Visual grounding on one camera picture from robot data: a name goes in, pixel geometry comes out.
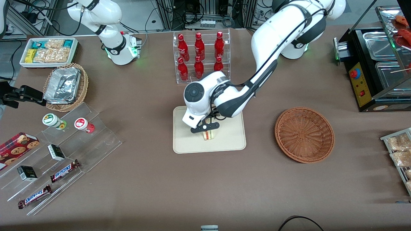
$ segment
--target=red cookie box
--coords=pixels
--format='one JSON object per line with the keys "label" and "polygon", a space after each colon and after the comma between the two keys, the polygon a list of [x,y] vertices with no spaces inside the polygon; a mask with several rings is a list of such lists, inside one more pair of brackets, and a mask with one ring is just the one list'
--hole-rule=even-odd
{"label": "red cookie box", "polygon": [[39,145],[39,140],[26,133],[18,133],[0,145],[0,171]]}

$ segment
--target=coca-cola bottle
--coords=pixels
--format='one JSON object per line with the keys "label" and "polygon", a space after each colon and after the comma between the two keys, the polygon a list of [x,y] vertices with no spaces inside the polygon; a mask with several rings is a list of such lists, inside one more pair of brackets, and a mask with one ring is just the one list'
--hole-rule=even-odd
{"label": "coca-cola bottle", "polygon": [[179,34],[178,38],[178,52],[180,56],[184,59],[184,61],[188,62],[190,60],[190,55],[188,54],[188,46],[187,43],[184,41],[184,35]]}
{"label": "coca-cola bottle", "polygon": [[221,63],[221,56],[217,56],[217,58],[215,59],[215,64],[214,64],[214,71],[223,71],[223,64]]}
{"label": "coca-cola bottle", "polygon": [[214,43],[214,56],[217,58],[218,56],[224,56],[224,40],[223,40],[223,32],[217,32],[217,39]]}
{"label": "coca-cola bottle", "polygon": [[196,78],[201,79],[204,74],[204,65],[201,61],[200,56],[196,56],[196,63],[194,64],[194,69],[196,70]]}
{"label": "coca-cola bottle", "polygon": [[178,73],[180,75],[181,81],[186,82],[188,80],[188,69],[182,57],[178,57]]}
{"label": "coca-cola bottle", "polygon": [[194,47],[196,49],[196,55],[200,56],[201,60],[204,60],[206,57],[206,51],[200,32],[196,33],[196,43],[194,44]]}

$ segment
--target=wicker basket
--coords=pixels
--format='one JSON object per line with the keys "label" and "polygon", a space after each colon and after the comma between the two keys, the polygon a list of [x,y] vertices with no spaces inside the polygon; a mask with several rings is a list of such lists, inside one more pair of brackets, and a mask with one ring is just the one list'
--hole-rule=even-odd
{"label": "wicker basket", "polygon": [[334,132],[318,112],[295,107],[283,112],[275,123],[275,138],[290,158],[301,163],[316,163],[330,155]]}
{"label": "wicker basket", "polygon": [[[49,104],[47,103],[46,107],[50,110],[59,111],[59,112],[68,112],[78,107],[85,99],[85,95],[87,94],[87,87],[88,87],[87,73],[84,71],[83,67],[81,67],[80,65],[76,63],[70,63],[70,64],[63,65],[58,68],[69,68],[69,67],[75,67],[81,71],[79,89],[77,90],[77,99],[72,104]],[[48,75],[46,83],[44,84],[43,94],[46,92],[48,82],[50,81],[51,73],[50,75]]]}

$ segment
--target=small jar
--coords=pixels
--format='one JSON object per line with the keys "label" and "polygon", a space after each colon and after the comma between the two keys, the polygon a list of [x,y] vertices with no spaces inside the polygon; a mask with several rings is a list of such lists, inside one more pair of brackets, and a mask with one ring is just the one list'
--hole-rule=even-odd
{"label": "small jar", "polygon": [[66,121],[60,119],[53,113],[49,113],[43,117],[43,124],[49,127],[55,127],[57,130],[63,130],[67,126]]}
{"label": "small jar", "polygon": [[92,133],[94,131],[94,124],[89,123],[85,118],[78,118],[74,122],[74,126],[81,131],[85,131],[87,133]]}

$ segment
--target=tabletop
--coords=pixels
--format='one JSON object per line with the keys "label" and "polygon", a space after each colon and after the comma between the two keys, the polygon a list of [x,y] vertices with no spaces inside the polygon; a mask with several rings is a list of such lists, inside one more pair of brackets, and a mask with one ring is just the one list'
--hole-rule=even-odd
{"label": "tabletop", "polygon": [[[394,203],[409,197],[379,137],[410,127],[411,113],[358,112],[333,58],[332,39],[347,28],[327,27],[298,60],[279,58],[243,110],[244,150],[194,154],[173,152],[173,109],[184,105],[185,85],[175,82],[172,32],[149,34],[141,58],[125,66],[107,58],[97,36],[77,37],[74,62],[89,77],[85,102],[124,143],[35,216],[1,199],[0,230],[277,230],[292,215],[328,231],[409,229],[411,205]],[[252,33],[230,33],[231,80],[242,83],[256,68]],[[21,68],[16,85],[40,90],[49,73]],[[334,150],[320,163],[297,163],[275,141],[276,119],[295,106],[320,112],[334,129]],[[44,130],[40,118],[50,112],[29,102],[7,108],[0,143]],[[290,226],[315,230],[303,221]]]}

